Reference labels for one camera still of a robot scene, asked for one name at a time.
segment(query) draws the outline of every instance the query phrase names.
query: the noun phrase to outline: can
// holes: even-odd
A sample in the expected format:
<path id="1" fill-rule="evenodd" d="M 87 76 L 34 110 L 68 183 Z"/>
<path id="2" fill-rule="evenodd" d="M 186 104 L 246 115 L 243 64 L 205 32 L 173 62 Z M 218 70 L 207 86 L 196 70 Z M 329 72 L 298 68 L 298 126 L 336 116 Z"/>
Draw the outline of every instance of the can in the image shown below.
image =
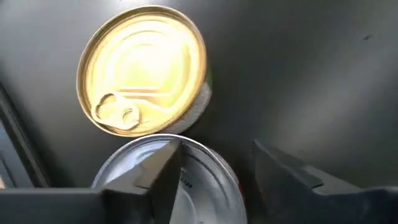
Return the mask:
<path id="1" fill-rule="evenodd" d="M 126 11 L 103 25 L 81 56 L 80 105 L 103 131 L 178 134 L 211 97 L 206 48 L 195 24 L 163 6 Z"/>
<path id="2" fill-rule="evenodd" d="M 104 163 L 91 187 L 119 177 L 175 138 L 184 150 L 170 223 L 247 223 L 238 178 L 230 166 L 215 151 L 179 135 L 152 134 L 127 143 Z"/>

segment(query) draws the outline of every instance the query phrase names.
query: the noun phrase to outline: pull ring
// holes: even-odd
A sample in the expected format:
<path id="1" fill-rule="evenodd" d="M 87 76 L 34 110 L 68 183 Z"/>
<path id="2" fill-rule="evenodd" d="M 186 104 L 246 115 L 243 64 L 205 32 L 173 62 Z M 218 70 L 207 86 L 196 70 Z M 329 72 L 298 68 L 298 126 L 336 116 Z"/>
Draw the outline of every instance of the pull ring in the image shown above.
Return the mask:
<path id="1" fill-rule="evenodd" d="M 105 99 L 110 96 L 114 96 L 116 98 L 116 101 L 103 104 Z M 101 119 L 98 116 L 99 109 L 104 106 L 112 106 L 114 108 L 114 111 L 107 119 Z M 91 107 L 91 117 L 98 123 L 105 124 L 107 126 L 121 130 L 130 130 L 132 128 L 135 128 L 140 123 L 139 108 L 134 104 L 134 102 L 126 99 L 117 92 L 104 94 L 97 101 L 97 103 Z"/>

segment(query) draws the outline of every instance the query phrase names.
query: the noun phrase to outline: tin can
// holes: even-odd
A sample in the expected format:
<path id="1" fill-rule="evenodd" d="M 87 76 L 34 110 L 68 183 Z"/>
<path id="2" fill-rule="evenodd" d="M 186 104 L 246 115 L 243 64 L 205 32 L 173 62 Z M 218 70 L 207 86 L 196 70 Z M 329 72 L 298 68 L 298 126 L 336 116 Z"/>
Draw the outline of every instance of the tin can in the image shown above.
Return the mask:
<path id="1" fill-rule="evenodd" d="M 210 79 L 194 23 L 174 9 L 146 6 L 112 18 L 94 34 L 76 88 L 97 127 L 136 137 L 189 128 L 210 100 Z"/>
<path id="2" fill-rule="evenodd" d="M 232 169 L 215 151 L 183 136 L 152 134 L 131 141 L 104 163 L 92 187 L 119 177 L 175 138 L 181 140 L 184 150 L 170 223 L 247 223 L 243 196 Z"/>

